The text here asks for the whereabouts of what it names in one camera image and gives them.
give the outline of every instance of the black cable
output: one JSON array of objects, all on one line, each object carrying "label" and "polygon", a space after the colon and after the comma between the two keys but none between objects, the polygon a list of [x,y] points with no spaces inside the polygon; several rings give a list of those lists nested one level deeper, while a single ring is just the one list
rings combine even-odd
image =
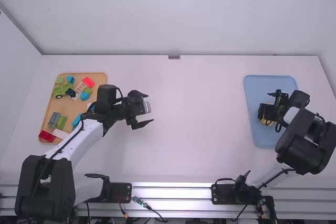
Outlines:
[{"label": "black cable", "polygon": [[280,131],[281,131],[281,128],[282,128],[282,125],[280,124],[280,123],[277,123],[276,125],[275,125],[275,131],[277,132],[277,133],[279,133]]},{"label": "black cable", "polygon": [[324,118],[319,114],[319,113],[316,113],[315,114],[316,117],[318,117],[319,119],[322,120],[323,122],[323,131],[322,133],[320,134],[320,138],[324,138],[326,132],[327,132],[327,124],[326,124],[326,121],[324,120]]},{"label": "black cable", "polygon": [[121,97],[121,99],[123,99],[124,98],[124,96],[122,95],[122,93],[121,93],[121,90],[119,89],[119,88],[117,88],[117,90],[119,91],[119,93],[120,93],[120,97]]},{"label": "black cable", "polygon": [[163,223],[167,223],[168,222],[168,220],[160,220],[158,218],[154,218],[154,219],[157,220],[158,222],[163,222]]},{"label": "black cable", "polygon": [[48,159],[48,161],[46,162],[46,164],[42,168],[42,170],[40,172],[40,175],[38,176],[38,178],[36,180],[36,184],[34,186],[33,192],[31,193],[31,197],[30,197],[30,200],[29,200],[29,206],[28,206],[28,210],[27,210],[27,222],[28,222],[28,224],[30,224],[30,218],[29,218],[30,206],[31,206],[33,197],[34,197],[34,195],[36,193],[37,187],[39,186],[39,183],[40,183],[41,178],[43,176],[43,173],[45,172],[45,170],[47,169],[48,165],[51,163],[51,161],[53,160],[53,158],[57,154],[59,154],[84,129],[84,121],[83,121],[83,118],[82,118],[83,115],[84,114],[80,115],[80,121],[82,122],[82,125],[81,125],[80,129],[63,146],[61,146],[57,151],[55,151],[54,154],[52,154],[52,156]]},{"label": "black cable", "polygon": [[85,201],[85,204],[86,204],[86,208],[88,209],[88,219],[89,219],[88,223],[90,223],[91,218],[90,218],[90,208],[89,208],[89,204],[88,204],[86,201]]},{"label": "black cable", "polygon": [[304,106],[304,108],[305,107],[307,107],[307,105],[310,103],[310,99],[308,99],[308,102],[306,103],[306,105]]},{"label": "black cable", "polygon": [[277,175],[275,175],[274,177],[272,177],[271,179],[267,180],[265,183],[261,183],[261,186],[258,187],[258,189],[261,189],[263,187],[267,187],[267,185],[269,183],[271,183],[274,179],[276,179],[277,177],[279,177],[281,174],[286,173],[288,174],[288,172],[295,172],[294,169],[282,169],[281,172],[279,172]]},{"label": "black cable", "polygon": [[218,180],[216,180],[215,185],[217,185],[218,181],[225,181],[225,180],[229,180],[229,181],[234,181],[235,182],[235,180],[233,178],[219,178]]},{"label": "black cable", "polygon": [[163,219],[162,216],[161,216],[161,214],[159,214],[157,211],[155,211],[154,209],[152,209],[152,211],[153,211],[154,213],[156,213],[158,216],[160,216],[160,218],[161,218],[161,220],[160,220],[160,219],[157,219],[157,218],[155,218],[155,220],[157,220],[157,221],[159,221],[159,222],[163,222],[163,223],[167,223],[167,222],[168,222],[168,220]]},{"label": "black cable", "polygon": [[147,221],[145,221],[145,222],[144,222],[144,224],[146,224],[146,223],[147,223],[147,222],[148,222],[150,219],[151,219],[151,218],[148,218],[148,220],[147,220]]},{"label": "black cable", "polygon": [[161,220],[156,219],[156,218],[155,218],[155,220],[157,220],[157,221],[159,221],[159,222],[163,222],[163,223],[167,223],[167,222],[168,222],[168,220],[163,219],[162,216],[161,216],[161,214],[159,214],[157,211],[155,211],[155,210],[154,210],[153,208],[151,208],[150,206],[146,206],[146,209],[148,209],[148,210],[150,210],[150,211],[153,211],[153,212],[156,213],[158,216],[160,216]]},{"label": "black cable", "polygon": [[247,207],[247,205],[245,205],[245,207],[242,208],[242,210],[240,211],[240,213],[237,215],[237,217],[234,220],[233,219],[230,219],[230,220],[233,221],[233,222],[236,222],[236,220],[239,219],[239,216],[244,212],[246,207]]}]

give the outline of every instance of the toy block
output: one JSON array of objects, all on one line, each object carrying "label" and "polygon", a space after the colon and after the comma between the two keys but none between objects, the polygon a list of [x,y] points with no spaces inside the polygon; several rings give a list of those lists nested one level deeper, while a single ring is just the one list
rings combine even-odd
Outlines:
[{"label": "toy block", "polygon": [[48,122],[48,126],[50,128],[55,128],[56,124],[57,124],[57,121],[58,121],[60,116],[61,116],[61,113],[54,112],[53,115],[51,116],[49,122]]},{"label": "toy block", "polygon": [[59,130],[63,130],[65,123],[67,122],[68,118],[66,116],[60,116],[57,124],[56,124],[56,128],[58,128]]},{"label": "toy block", "polygon": [[88,94],[92,94],[92,89],[90,89],[89,87],[84,88],[83,92],[88,93]]},{"label": "toy block", "polygon": [[56,84],[63,84],[64,83],[64,78],[63,76],[58,76],[55,81]]},{"label": "toy block", "polygon": [[75,89],[74,89],[74,91],[76,92],[76,96],[71,98],[71,99],[76,101],[86,87],[87,87],[87,85],[84,82],[81,82],[80,84],[78,84],[78,86],[75,87]]},{"label": "toy block", "polygon": [[39,134],[39,137],[47,140],[49,143],[52,143],[55,140],[55,136],[46,132],[46,131],[41,131],[41,133]]},{"label": "toy block", "polygon": [[72,130],[74,130],[78,126],[81,114],[82,113],[79,113],[79,115],[76,117],[76,119],[72,122]]},{"label": "toy block", "polygon": [[73,76],[67,76],[67,81],[71,84],[73,84],[75,82],[75,79]]},{"label": "toy block", "polygon": [[89,77],[85,77],[83,79],[83,82],[89,87],[92,88],[94,86],[94,82],[89,78]]},{"label": "toy block", "polygon": [[71,98],[76,97],[76,92],[73,89],[70,89],[70,88],[65,92],[65,94],[67,94]]},{"label": "toy block", "polygon": [[90,94],[82,92],[82,94],[80,94],[80,98],[82,101],[86,101],[90,98]]},{"label": "toy block", "polygon": [[61,131],[59,129],[54,129],[54,131],[52,132],[52,134],[62,140],[64,140],[65,138],[67,138],[67,136],[69,135],[69,133]]}]

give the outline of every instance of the green lego brick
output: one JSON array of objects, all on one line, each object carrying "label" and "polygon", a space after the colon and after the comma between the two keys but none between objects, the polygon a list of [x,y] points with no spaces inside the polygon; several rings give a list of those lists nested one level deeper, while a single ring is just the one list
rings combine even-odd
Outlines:
[{"label": "green lego brick", "polygon": [[60,116],[57,124],[56,124],[56,128],[59,130],[63,130],[65,123],[67,122],[68,118],[66,116]]},{"label": "green lego brick", "polygon": [[64,78],[63,76],[59,76],[56,78],[56,81],[55,81],[57,84],[63,84],[64,83]]},{"label": "green lego brick", "polygon": [[83,92],[88,93],[88,94],[92,94],[92,89],[90,89],[89,87],[84,88]]},{"label": "green lego brick", "polygon": [[66,83],[61,86],[62,88],[62,95],[65,95],[65,92],[67,92],[68,89],[72,89],[71,83]]},{"label": "green lego brick", "polygon": [[56,124],[57,124],[57,121],[59,119],[59,117],[61,116],[61,113],[58,113],[58,112],[54,112],[49,120],[49,123],[48,123],[48,126],[50,128],[55,128],[56,127]]}]

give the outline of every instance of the wooden tray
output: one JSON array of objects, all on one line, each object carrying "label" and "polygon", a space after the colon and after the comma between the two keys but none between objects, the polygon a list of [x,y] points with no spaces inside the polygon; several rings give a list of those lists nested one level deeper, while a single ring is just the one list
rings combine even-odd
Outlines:
[{"label": "wooden tray", "polygon": [[[72,131],[72,122],[76,119],[79,113],[86,112],[87,110],[87,104],[91,102],[95,102],[97,99],[97,89],[99,85],[106,84],[107,83],[107,76],[105,73],[61,73],[58,76],[62,76],[64,78],[64,83],[67,83],[66,76],[73,76],[75,79],[75,82],[72,84],[73,89],[85,78],[89,77],[95,85],[91,88],[92,94],[90,98],[87,101],[82,101],[80,98],[78,98],[76,101],[65,95],[61,99],[56,99],[52,95],[51,89],[51,96],[49,100],[49,105],[46,111],[46,114],[44,116],[43,124],[41,127],[41,131],[46,131],[50,134],[53,133],[55,128],[48,127],[48,122],[54,112],[61,113],[61,116],[66,116],[68,118],[63,131],[70,133]],[[39,137],[39,141],[41,143],[45,144],[58,144],[62,141],[60,138],[55,138],[55,140],[52,143],[49,143],[48,141],[42,139]]]}]

